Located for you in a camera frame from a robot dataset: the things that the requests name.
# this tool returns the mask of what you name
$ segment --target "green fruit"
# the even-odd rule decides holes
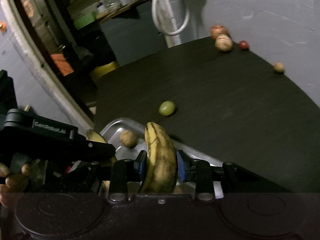
[[[173,114],[175,109],[176,109],[176,105],[174,104],[174,102],[165,101],[159,107],[159,113],[161,115],[168,116],[170,114]]]

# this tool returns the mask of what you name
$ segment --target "banana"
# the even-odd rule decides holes
[[[171,193],[176,185],[177,157],[170,137],[154,122],[145,127],[148,146],[147,174],[140,193]]]
[[[87,130],[86,138],[87,140],[94,141],[94,142],[107,143],[106,140],[99,133],[95,132],[93,129]],[[98,161],[100,162],[101,167],[107,167],[107,166],[113,166],[113,164],[117,161],[117,158],[116,156],[112,156],[111,158],[104,158]]]

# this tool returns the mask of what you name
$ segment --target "screw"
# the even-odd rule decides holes
[[[123,201],[125,199],[125,195],[123,193],[112,193],[110,195],[110,199],[115,202]]]
[[[159,204],[164,204],[164,203],[165,203],[165,199],[159,199],[159,200],[158,200],[158,203],[159,203]]]
[[[213,196],[210,193],[200,193],[198,194],[198,199],[202,201],[209,201],[213,199]]]

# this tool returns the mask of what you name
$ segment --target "cabinet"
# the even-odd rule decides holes
[[[151,1],[101,24],[120,66],[167,48],[164,36],[154,26]]]

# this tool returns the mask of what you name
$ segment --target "shelf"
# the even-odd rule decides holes
[[[105,23],[107,20],[110,20],[116,16],[118,16],[119,14],[124,13],[125,11],[131,9],[132,7],[136,6],[138,3],[142,2],[142,0],[135,0],[132,3],[127,4],[126,6],[123,6],[122,8],[120,8],[119,10],[117,10],[116,12],[110,13],[106,16],[102,16],[100,18],[97,18],[96,20],[99,21],[99,24],[103,24]]]

